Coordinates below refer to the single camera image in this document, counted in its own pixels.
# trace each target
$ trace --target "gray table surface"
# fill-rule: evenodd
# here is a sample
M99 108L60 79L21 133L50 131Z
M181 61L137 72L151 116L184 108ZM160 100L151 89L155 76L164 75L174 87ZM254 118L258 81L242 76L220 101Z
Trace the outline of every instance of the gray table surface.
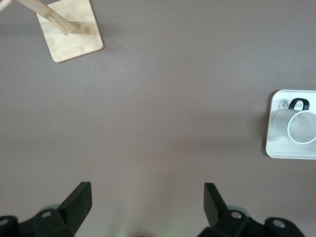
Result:
M316 160L264 145L271 95L316 90L316 1L91 4L105 47L61 64L32 11L0 14L0 215L27 220L90 181L78 237L195 237L214 182L314 237Z

